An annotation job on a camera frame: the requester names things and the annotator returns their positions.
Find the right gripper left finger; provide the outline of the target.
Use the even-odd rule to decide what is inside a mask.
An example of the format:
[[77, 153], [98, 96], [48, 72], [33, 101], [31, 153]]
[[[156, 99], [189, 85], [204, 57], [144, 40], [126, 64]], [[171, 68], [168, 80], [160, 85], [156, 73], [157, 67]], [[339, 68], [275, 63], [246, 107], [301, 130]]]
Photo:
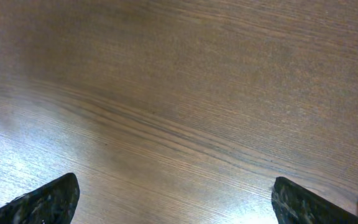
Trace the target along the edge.
[[80, 188], [76, 175], [69, 172], [0, 208], [0, 224], [70, 224]]

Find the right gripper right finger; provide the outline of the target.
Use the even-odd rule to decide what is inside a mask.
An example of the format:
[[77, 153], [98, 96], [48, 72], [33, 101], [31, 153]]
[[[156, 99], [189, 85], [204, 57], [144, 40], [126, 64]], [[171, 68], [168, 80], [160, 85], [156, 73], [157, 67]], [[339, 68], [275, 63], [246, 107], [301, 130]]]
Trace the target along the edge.
[[277, 177], [271, 194], [279, 224], [358, 224], [358, 216], [286, 177]]

